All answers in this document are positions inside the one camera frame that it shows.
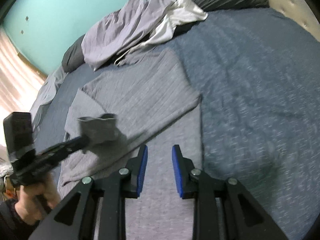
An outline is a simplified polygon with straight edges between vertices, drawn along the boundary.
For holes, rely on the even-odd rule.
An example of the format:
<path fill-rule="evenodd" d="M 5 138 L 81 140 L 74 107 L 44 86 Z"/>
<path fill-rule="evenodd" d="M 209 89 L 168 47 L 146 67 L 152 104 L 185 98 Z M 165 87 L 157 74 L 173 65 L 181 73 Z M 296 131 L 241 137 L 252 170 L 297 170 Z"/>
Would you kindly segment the person's left forearm black sleeve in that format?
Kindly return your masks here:
<path fill-rule="evenodd" d="M 26 222 L 24 222 L 15 210 L 16 203 L 17 200 L 15 199 L 9 199 L 1 202 L 1 239 L 28 239 L 33 231 L 39 226 L 39 222 L 36 222 L 35 225 L 28 225 Z"/>

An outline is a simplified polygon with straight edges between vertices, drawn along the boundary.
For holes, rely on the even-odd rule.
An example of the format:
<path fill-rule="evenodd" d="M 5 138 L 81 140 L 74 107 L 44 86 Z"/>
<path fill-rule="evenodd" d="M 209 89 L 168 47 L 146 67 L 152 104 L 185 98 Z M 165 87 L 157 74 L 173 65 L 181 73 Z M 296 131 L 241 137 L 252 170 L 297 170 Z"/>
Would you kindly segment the person's left hand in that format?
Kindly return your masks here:
<path fill-rule="evenodd" d="M 37 199 L 38 196 L 44 197 L 45 204 L 51 210 L 61 201 L 51 173 L 48 173 L 39 183 L 20 186 L 15 211 L 28 225 L 35 225 L 36 222 L 44 218 L 43 206 Z"/>

